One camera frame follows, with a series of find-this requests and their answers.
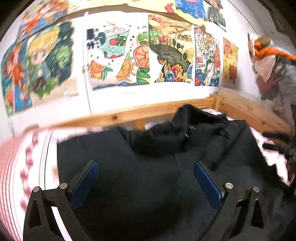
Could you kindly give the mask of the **landscape field drawing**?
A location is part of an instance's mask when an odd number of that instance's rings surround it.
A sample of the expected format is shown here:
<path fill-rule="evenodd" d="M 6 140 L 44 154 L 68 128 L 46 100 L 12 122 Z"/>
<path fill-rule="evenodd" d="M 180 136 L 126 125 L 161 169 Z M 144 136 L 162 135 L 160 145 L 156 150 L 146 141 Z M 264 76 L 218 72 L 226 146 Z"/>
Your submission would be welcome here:
<path fill-rule="evenodd" d="M 148 14 L 149 48 L 156 54 L 150 63 L 157 68 L 154 82 L 193 81 L 192 25 L 166 16 Z"/>

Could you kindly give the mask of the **orange haired girl drawing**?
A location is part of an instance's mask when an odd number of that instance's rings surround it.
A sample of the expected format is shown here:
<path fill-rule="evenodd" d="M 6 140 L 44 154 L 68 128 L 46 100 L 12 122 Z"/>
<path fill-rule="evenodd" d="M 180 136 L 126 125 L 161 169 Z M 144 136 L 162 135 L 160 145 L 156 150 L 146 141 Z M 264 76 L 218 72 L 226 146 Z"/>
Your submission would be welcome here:
<path fill-rule="evenodd" d="M 59 18 L 68 14 L 73 6 L 69 1 L 39 1 L 33 3 L 21 20 L 17 40 L 21 41 L 39 30 L 48 27 Z"/>

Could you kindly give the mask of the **red haired boy drawing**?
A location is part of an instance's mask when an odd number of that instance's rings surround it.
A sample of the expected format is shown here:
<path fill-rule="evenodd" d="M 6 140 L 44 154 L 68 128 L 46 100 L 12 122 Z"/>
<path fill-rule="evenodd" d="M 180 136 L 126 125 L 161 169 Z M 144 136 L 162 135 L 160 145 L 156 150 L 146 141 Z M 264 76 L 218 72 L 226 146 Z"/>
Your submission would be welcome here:
<path fill-rule="evenodd" d="M 205 0 L 206 3 L 210 4 L 209 20 L 218 25 L 223 30 L 226 30 L 225 19 L 220 12 L 223 9 L 220 0 Z"/>

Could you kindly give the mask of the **juice and orange drawing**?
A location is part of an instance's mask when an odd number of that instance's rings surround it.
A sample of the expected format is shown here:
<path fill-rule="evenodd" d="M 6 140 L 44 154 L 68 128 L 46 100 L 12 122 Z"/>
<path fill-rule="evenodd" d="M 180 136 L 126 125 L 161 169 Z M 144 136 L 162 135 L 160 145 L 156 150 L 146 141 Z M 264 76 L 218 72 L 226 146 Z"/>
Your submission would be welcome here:
<path fill-rule="evenodd" d="M 84 61 L 93 90 L 150 82 L 146 13 L 91 14 L 85 29 Z"/>

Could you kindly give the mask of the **wooden bed frame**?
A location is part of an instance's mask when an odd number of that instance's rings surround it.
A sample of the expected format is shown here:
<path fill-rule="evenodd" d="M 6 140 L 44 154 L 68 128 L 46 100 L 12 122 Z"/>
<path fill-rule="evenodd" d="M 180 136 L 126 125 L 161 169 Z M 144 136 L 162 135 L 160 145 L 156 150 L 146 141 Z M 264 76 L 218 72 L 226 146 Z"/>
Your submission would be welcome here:
<path fill-rule="evenodd" d="M 191 104 L 197 108 L 210 108 L 235 120 L 245 120 L 260 133 L 279 132 L 292 134 L 293 128 L 271 111 L 260 99 L 241 91 L 219 88 L 207 98 L 170 101 L 135 106 L 106 113 L 92 114 L 80 118 L 47 125 L 46 128 L 99 128 L 132 123 L 136 130 L 143 131 L 145 124 L 153 119 L 171 120 L 177 110 Z"/>

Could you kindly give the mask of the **bagged clothes pile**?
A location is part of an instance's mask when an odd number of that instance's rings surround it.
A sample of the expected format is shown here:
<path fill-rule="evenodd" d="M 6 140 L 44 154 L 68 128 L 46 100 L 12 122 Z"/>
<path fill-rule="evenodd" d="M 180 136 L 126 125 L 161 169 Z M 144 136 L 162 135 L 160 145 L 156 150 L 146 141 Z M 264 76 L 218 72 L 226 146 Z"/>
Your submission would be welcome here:
<path fill-rule="evenodd" d="M 295 126 L 295 55 L 268 36 L 248 42 L 261 99 L 280 118 Z"/>

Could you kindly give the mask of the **pink dotted quilt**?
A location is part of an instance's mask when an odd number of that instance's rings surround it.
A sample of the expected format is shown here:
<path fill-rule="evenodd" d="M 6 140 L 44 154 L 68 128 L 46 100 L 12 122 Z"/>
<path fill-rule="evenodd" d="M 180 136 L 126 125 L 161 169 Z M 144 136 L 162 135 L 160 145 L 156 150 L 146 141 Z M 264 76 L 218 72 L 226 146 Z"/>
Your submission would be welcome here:
<path fill-rule="evenodd" d="M 202 111 L 221 115 L 212 109 Z M 267 165 L 276 167 L 281 182 L 288 190 L 290 181 L 284 155 L 264 149 L 262 145 L 268 143 L 269 138 L 250 129 Z M 48 187 L 55 187 L 60 182 L 57 145 L 91 133 L 99 132 L 88 132 L 84 128 L 33 130 L 1 145 L 1 222 L 13 239 L 22 239 L 25 211 L 32 189 L 43 182 Z"/>

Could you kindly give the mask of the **black large coat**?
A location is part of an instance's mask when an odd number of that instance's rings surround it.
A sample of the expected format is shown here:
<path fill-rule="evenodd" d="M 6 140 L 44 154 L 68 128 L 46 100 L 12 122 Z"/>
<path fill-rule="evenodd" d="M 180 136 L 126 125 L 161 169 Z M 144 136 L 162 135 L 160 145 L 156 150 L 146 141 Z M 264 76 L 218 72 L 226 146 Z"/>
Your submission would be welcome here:
<path fill-rule="evenodd" d="M 196 161 L 236 188 L 262 190 L 269 240 L 295 216 L 295 198 L 248 124 L 192 105 L 144 132 L 117 127 L 57 145 L 61 182 L 89 161 L 99 177 L 75 215 L 93 240 L 197 240 L 216 212 L 194 177 Z"/>

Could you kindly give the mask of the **2024 dragon drawing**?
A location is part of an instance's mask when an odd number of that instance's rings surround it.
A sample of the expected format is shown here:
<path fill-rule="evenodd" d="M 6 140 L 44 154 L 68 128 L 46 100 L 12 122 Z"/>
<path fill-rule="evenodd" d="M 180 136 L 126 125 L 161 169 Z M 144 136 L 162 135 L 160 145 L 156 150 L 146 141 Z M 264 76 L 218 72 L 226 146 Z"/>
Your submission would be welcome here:
<path fill-rule="evenodd" d="M 195 34 L 195 86 L 218 87 L 220 80 L 219 41 L 200 27 Z"/>

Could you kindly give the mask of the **yellow bear duck drawing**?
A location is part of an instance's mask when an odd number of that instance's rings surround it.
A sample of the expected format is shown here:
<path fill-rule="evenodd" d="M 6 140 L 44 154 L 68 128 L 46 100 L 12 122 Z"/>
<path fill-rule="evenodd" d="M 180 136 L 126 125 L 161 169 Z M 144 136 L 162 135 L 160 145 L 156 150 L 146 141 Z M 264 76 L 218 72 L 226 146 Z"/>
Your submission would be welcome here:
<path fill-rule="evenodd" d="M 235 85 L 237 79 L 238 47 L 223 38 L 223 49 L 223 82 Z"/>

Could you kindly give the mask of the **anime girl drawing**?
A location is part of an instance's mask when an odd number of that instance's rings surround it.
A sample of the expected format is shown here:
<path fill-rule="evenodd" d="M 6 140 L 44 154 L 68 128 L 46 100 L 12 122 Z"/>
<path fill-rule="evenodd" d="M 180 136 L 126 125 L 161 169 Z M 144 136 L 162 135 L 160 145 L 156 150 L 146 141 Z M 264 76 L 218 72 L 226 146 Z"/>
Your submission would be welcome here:
<path fill-rule="evenodd" d="M 78 93 L 72 74 L 71 21 L 14 43 L 1 61 L 1 89 L 7 115 Z"/>

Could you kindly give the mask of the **blue jellyfish drawing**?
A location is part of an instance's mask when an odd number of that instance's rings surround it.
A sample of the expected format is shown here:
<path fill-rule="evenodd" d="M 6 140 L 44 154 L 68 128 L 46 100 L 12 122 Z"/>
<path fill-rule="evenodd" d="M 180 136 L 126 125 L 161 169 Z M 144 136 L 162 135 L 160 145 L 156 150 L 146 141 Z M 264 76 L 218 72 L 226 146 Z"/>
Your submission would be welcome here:
<path fill-rule="evenodd" d="M 193 19 L 207 20 L 203 1 L 165 1 L 165 0 L 143 0 L 126 1 L 129 6 L 155 11 L 159 13 L 177 14 L 188 21 Z"/>

